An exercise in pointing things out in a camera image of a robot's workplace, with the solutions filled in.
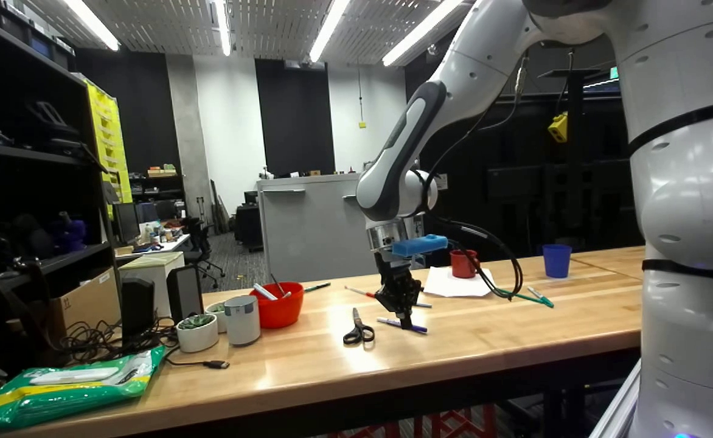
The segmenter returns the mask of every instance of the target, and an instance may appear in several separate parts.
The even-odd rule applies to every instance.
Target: blue cup
[[[545,255],[545,275],[547,278],[569,278],[573,247],[545,243],[544,255]]]

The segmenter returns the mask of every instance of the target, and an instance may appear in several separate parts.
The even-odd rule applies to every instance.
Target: red cup
[[[472,266],[472,260],[478,263],[478,252],[451,252],[451,266],[454,266],[454,278],[475,278],[478,270]]]
[[[255,291],[250,293],[259,299],[259,321],[260,328],[283,328],[298,325],[301,315],[301,301],[304,301],[304,286],[301,283],[269,283],[262,286],[271,295],[277,298],[277,301],[266,299]]]

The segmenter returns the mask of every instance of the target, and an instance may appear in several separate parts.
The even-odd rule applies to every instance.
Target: black scissors
[[[373,326],[365,326],[361,321],[361,315],[357,315],[355,306],[353,306],[353,325],[355,325],[355,328],[345,333],[343,344],[345,347],[363,344],[365,348],[371,348],[376,344],[376,328]]]

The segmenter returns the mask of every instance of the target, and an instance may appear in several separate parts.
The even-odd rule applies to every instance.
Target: red mug
[[[478,263],[478,252],[451,252],[454,278],[475,278],[478,270],[472,260]]]

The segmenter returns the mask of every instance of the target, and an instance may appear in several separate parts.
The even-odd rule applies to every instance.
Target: ceiling
[[[86,0],[129,52],[219,56],[209,0]],[[350,0],[321,62],[381,64],[441,0]],[[75,50],[106,50],[63,0],[24,0]],[[227,0],[233,56],[304,62],[331,0]],[[417,59],[454,31],[468,13],[458,8],[423,45],[399,59]]]

